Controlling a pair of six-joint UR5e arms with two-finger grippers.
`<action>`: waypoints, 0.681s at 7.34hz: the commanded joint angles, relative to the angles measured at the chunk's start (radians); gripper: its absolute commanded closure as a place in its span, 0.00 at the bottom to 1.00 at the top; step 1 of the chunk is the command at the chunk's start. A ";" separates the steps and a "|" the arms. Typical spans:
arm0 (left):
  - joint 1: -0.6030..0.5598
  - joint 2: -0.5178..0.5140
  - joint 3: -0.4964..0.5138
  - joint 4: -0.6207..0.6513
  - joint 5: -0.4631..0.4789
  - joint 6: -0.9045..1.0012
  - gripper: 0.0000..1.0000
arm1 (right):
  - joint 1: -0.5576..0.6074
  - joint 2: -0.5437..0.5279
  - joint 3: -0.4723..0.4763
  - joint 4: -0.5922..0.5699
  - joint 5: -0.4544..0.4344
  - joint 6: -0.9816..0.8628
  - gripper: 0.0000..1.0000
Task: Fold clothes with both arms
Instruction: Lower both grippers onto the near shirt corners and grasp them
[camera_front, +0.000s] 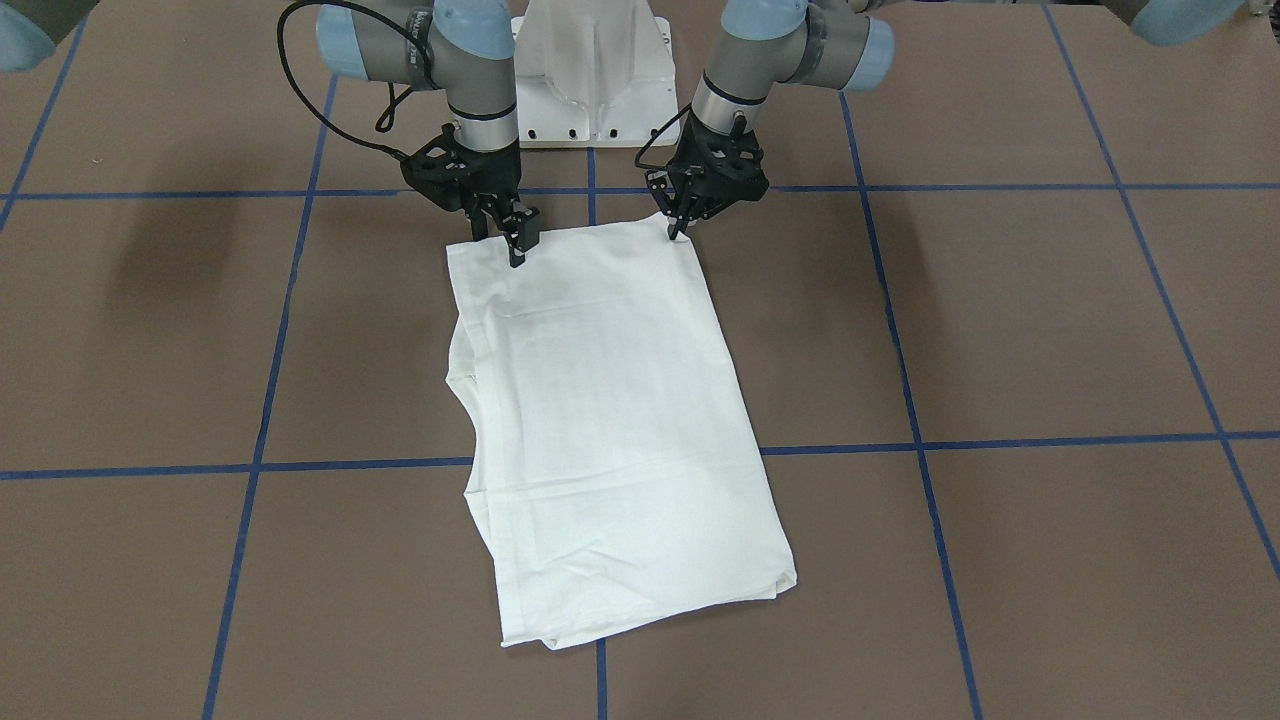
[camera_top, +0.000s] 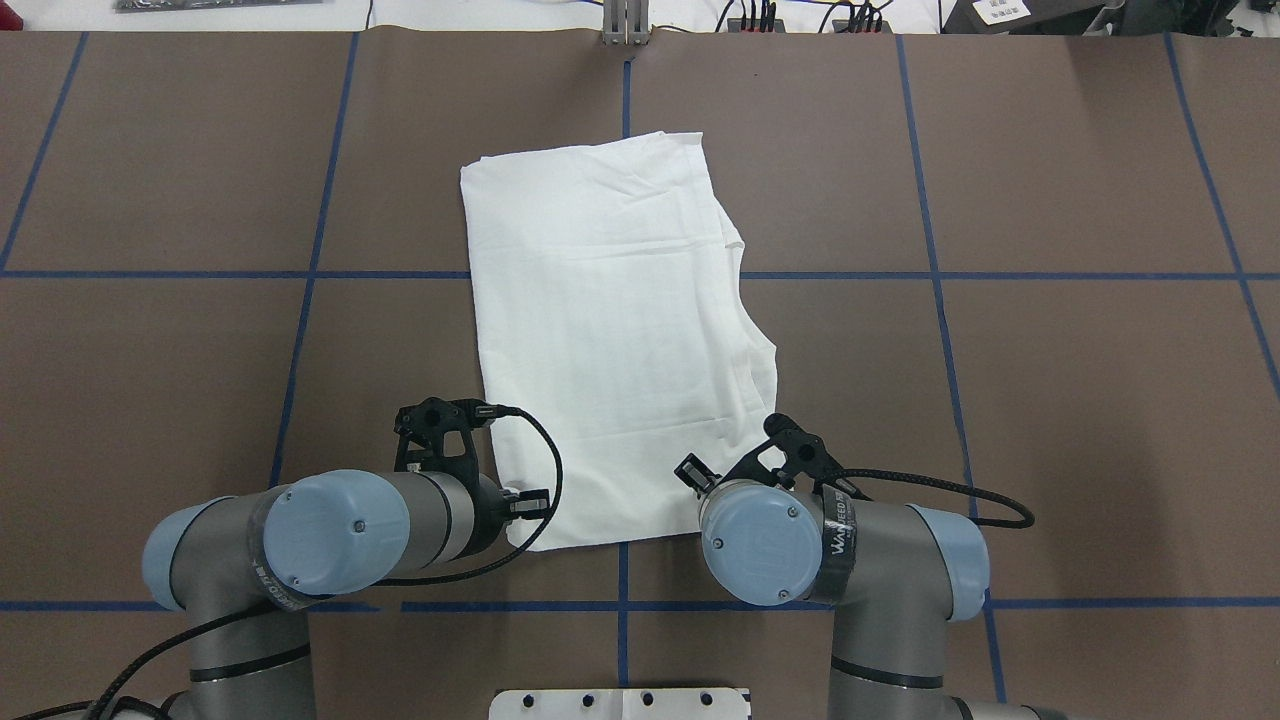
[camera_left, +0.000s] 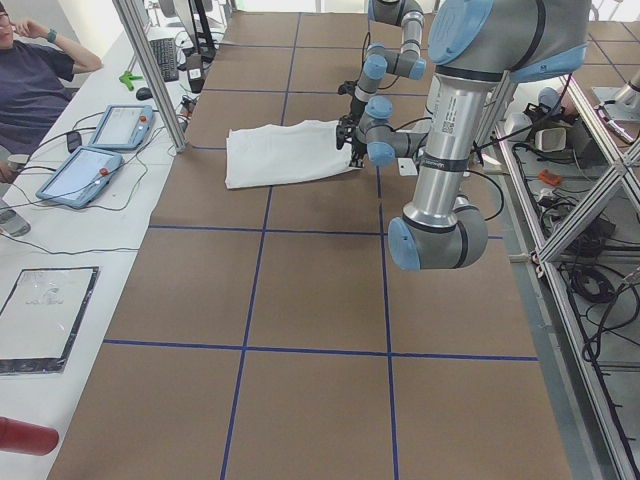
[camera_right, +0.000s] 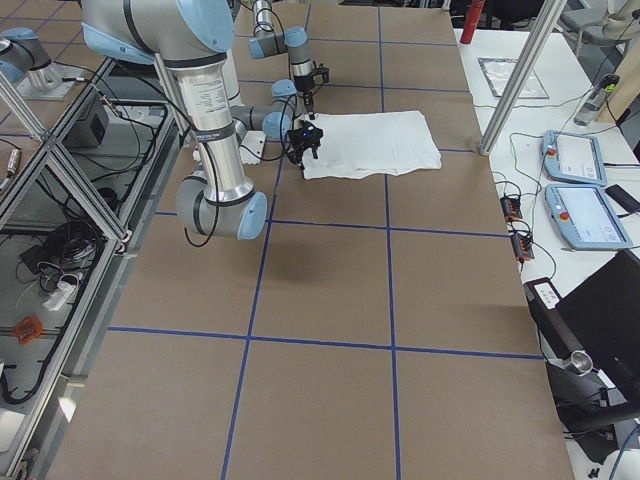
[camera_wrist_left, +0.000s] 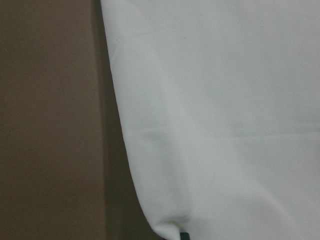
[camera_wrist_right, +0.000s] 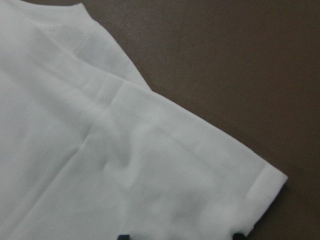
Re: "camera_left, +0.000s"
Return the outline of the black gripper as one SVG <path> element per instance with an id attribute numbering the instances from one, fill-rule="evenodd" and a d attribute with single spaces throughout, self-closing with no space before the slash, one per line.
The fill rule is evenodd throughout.
<path id="1" fill-rule="evenodd" d="M 362 169 L 364 167 L 364 157 L 367 154 L 367 144 L 357 137 L 357 128 L 351 127 L 347 132 L 347 143 L 351 146 L 350 168 Z"/>
<path id="2" fill-rule="evenodd" d="M 353 123 L 358 123 L 365 113 L 367 100 L 360 100 L 357 96 L 353 95 L 350 102 L 349 119 Z"/>

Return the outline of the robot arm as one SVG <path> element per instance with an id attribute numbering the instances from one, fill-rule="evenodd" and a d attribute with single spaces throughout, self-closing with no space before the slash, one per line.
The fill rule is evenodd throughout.
<path id="1" fill-rule="evenodd" d="M 364 114 L 386 74 L 420 80 L 427 68 L 427 61 L 421 55 L 424 12 L 417 1 L 370 1 L 368 18 L 399 27 L 402 38 L 398 50 L 388 49 L 381 43 L 371 43 L 366 48 L 359 77 L 347 88 L 351 96 L 347 118 L 354 123 Z"/>
<path id="2" fill-rule="evenodd" d="M 414 1 L 373 1 L 371 19 L 398 26 L 402 44 L 368 47 L 359 78 L 342 85 L 350 111 L 336 128 L 351 162 L 386 166 L 418 162 L 413 198 L 388 226 L 393 261 L 405 270 L 457 269 L 484 253 L 488 231 L 480 211 L 460 191 L 483 106 L 503 77 L 517 83 L 577 70 L 587 49 L 586 1 L 448 1 L 426 24 Z M 428 65 L 439 84 L 425 133 L 394 130 L 391 101 L 379 94 L 383 77 L 422 78 Z"/>

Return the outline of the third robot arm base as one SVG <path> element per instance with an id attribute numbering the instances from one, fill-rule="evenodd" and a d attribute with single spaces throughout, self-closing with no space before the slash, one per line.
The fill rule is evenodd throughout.
<path id="1" fill-rule="evenodd" d="M 639 122 L 639 71 L 622 87 L 592 87 L 596 111 L 606 121 Z"/>

